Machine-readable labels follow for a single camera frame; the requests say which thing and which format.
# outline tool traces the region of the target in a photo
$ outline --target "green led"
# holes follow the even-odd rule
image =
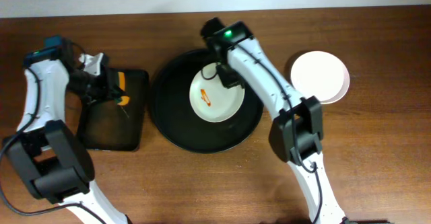
[[[224,32],[224,36],[231,37],[232,36],[232,31],[231,30],[225,31]]]

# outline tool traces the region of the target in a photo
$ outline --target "white plate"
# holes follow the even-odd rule
[[[321,51],[296,59],[290,72],[292,84],[306,98],[316,96],[322,104],[340,100],[349,89],[349,71],[336,56]]]
[[[210,78],[216,73],[217,63],[206,65],[203,75]],[[190,104],[196,115],[208,122],[221,122],[232,117],[244,101],[245,90],[240,85],[226,89],[220,78],[202,78],[199,71],[190,85]]]

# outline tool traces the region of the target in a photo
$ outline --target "wooden tabletop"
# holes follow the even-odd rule
[[[272,63],[324,50],[347,66],[347,95],[323,106],[323,153],[339,205],[353,220],[431,223],[431,6],[273,11],[98,15],[0,20],[0,136],[14,133],[23,112],[23,56],[60,34],[89,54],[105,52],[112,67],[157,68],[204,46],[199,31],[219,16],[243,20]],[[76,128],[75,97],[67,95],[67,124]],[[239,146],[202,155],[168,142],[145,114],[136,152],[90,151],[96,181],[134,223],[297,223],[308,209],[291,169],[268,143],[265,111]],[[1,183],[17,207],[34,200],[8,161]],[[0,204],[2,223],[79,223],[69,211],[21,217]]]

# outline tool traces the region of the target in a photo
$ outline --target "black dish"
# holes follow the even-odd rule
[[[213,63],[206,49],[186,52],[168,63],[152,84],[150,114],[159,131],[175,145],[196,153],[216,153],[243,142],[259,123],[263,104],[245,85],[240,109],[223,122],[208,122],[193,111],[190,84],[204,62]]]

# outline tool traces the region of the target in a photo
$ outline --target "plate with orange object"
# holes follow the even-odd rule
[[[263,104],[250,86],[225,89],[218,76],[212,78],[216,61],[206,49],[186,52],[170,61],[152,83],[150,115],[158,130],[196,153],[236,146],[262,116]]]

